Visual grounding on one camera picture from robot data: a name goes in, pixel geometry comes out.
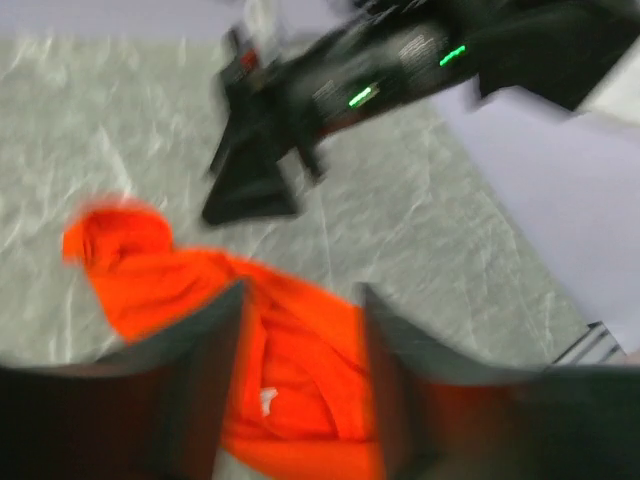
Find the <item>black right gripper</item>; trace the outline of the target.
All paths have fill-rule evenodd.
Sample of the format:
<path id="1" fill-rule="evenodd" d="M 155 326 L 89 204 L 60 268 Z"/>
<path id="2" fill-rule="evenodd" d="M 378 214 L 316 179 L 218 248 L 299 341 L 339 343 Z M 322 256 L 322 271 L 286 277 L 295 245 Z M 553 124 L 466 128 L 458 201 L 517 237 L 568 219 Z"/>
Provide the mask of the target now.
<path id="1" fill-rule="evenodd" d="M 449 47 L 440 24 L 352 24 L 266 68 L 254 51 L 234 60 L 221 75 L 229 119 L 210 165 L 215 180 L 202 220 L 217 227 L 297 216 L 277 162 L 297 149 L 311 177 L 320 178 L 315 145 L 444 87 L 450 70 L 441 61 Z"/>

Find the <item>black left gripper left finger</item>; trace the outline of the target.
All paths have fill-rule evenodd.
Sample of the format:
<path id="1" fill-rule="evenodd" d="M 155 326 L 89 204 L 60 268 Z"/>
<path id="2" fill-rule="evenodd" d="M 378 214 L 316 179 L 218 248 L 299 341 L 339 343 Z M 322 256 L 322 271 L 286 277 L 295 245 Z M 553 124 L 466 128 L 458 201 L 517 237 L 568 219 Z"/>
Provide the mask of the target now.
<path id="1" fill-rule="evenodd" d="M 3 366 L 2 477 L 210 478 L 244 291 L 91 363 Z"/>

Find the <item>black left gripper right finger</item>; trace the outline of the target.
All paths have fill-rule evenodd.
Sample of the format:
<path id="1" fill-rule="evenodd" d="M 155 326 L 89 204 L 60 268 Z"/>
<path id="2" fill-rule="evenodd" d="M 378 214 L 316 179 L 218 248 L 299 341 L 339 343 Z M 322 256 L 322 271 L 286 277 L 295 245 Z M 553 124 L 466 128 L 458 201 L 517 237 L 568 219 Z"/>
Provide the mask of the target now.
<path id="1" fill-rule="evenodd" d="M 637 367 L 487 364 L 361 291 L 386 478 L 638 477 Z"/>

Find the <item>orange t-shirt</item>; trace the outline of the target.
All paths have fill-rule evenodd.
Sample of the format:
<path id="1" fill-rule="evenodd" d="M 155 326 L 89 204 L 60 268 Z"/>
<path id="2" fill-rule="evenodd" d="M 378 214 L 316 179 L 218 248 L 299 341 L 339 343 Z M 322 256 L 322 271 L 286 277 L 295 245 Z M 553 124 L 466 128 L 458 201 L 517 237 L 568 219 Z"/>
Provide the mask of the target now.
<path id="1" fill-rule="evenodd" d="M 298 277 L 212 247 L 174 243 L 136 200 L 86 210 L 63 236 L 117 334 L 137 343 L 237 281 L 243 325 L 222 445 L 273 479 L 379 479 L 361 310 Z"/>

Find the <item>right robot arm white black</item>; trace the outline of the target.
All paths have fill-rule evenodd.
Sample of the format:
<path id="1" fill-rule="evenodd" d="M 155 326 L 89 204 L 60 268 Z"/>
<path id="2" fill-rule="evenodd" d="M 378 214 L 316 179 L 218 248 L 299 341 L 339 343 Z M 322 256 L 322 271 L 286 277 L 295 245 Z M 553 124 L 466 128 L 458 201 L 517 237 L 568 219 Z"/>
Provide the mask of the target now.
<path id="1" fill-rule="evenodd" d="M 294 216 L 278 162 L 314 182 L 327 136 L 469 79 L 485 99 L 522 88 L 576 110 L 639 37 L 635 1 L 356 1 L 304 52 L 268 59 L 232 28 L 219 78 L 229 117 L 210 164 L 210 226 Z"/>

